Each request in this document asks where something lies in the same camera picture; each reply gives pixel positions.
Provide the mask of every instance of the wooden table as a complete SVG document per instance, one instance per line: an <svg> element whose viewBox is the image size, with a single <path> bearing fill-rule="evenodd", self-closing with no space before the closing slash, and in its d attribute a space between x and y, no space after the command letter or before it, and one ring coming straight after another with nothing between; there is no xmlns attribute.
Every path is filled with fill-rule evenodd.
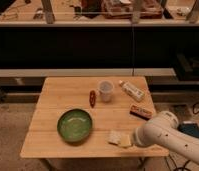
<svg viewBox="0 0 199 171"><path fill-rule="evenodd" d="M38 8L43 8L41 0L31 1L29 4L26 4L24 0L16 0L0 15L0 21L34 21L33 17Z"/></svg>
<svg viewBox="0 0 199 171"><path fill-rule="evenodd" d="M103 103L97 96L96 105L89 105L90 90L97 90L101 80L114 83L112 102ZM135 102L122 91L118 81L130 81L146 96ZM91 158L91 157L149 157L167 156L169 151L154 145L149 148L136 146L124 149L107 142L110 130L132 133L145 121L129 114L131 104L155 113L153 101L144 77L51 77L45 80L36 105L21 157L23 158ZM57 133L60 116L73 108L88 111L93 119L93 132L79 146L64 142Z"/></svg>
<svg viewBox="0 0 199 171"><path fill-rule="evenodd" d="M177 9L180 7L188 7L192 9L195 0L168 0L166 4L166 9L169 11L173 19L175 20L185 20L186 16L180 16L177 14Z"/></svg>

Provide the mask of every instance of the bowl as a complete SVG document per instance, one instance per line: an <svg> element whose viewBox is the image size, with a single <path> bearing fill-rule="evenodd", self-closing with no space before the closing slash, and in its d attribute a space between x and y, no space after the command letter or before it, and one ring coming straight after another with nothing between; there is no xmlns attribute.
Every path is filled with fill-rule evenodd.
<svg viewBox="0 0 199 171"><path fill-rule="evenodd" d="M82 109L65 112L57 123L57 131L66 142L80 142L88 137L91 130L91 116Z"/></svg>

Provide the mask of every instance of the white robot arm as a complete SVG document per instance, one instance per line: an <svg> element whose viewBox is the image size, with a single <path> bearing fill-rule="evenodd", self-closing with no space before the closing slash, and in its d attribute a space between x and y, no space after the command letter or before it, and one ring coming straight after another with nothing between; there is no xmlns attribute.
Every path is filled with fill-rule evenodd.
<svg viewBox="0 0 199 171"><path fill-rule="evenodd" d="M178 119L173 113L160 112L135 130L135 144L139 147L158 144L199 164L199 139L177 131L178 125Z"/></svg>

